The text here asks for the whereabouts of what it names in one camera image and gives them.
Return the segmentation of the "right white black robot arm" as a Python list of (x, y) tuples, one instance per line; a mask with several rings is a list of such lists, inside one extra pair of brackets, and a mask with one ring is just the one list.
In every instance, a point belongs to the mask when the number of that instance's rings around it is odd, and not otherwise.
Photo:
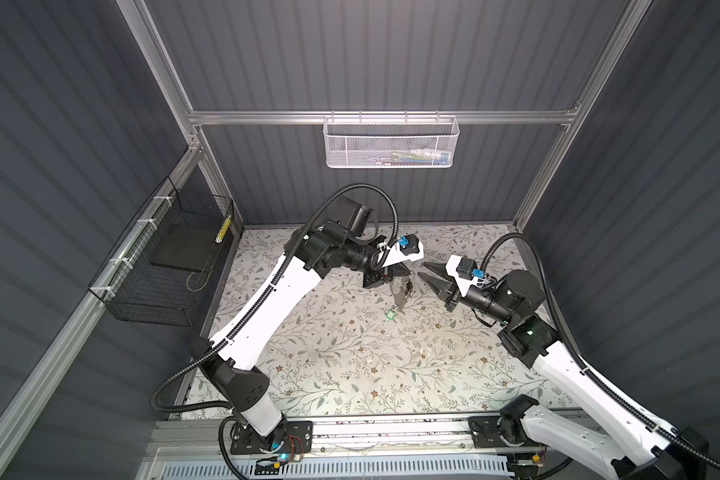
[(521, 395), (504, 406), (498, 427), (510, 446), (545, 444), (606, 479), (703, 479), (708, 469), (699, 454), (709, 449), (697, 431), (685, 428), (672, 443), (661, 430), (672, 424), (641, 407), (585, 361), (576, 361), (561, 333), (542, 320), (545, 299), (538, 279), (526, 270), (501, 278), (479, 269), (475, 260), (453, 255), (427, 262), (420, 278), (447, 310), (464, 305), (483, 324), (498, 325), (502, 346), (527, 368), (552, 382), (600, 427), (591, 431), (539, 401)]

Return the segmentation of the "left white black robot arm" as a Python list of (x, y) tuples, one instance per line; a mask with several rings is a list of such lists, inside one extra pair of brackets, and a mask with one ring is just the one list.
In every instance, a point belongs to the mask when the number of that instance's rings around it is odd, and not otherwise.
[(287, 422), (257, 362), (283, 321), (334, 269), (361, 272), (370, 289), (408, 273), (408, 263), (424, 256), (414, 234), (364, 238), (371, 214), (371, 208), (345, 195), (326, 201), (293, 233), (271, 274), (233, 320), (192, 346), (199, 370), (223, 396), (222, 407), (269, 450), (281, 444)]

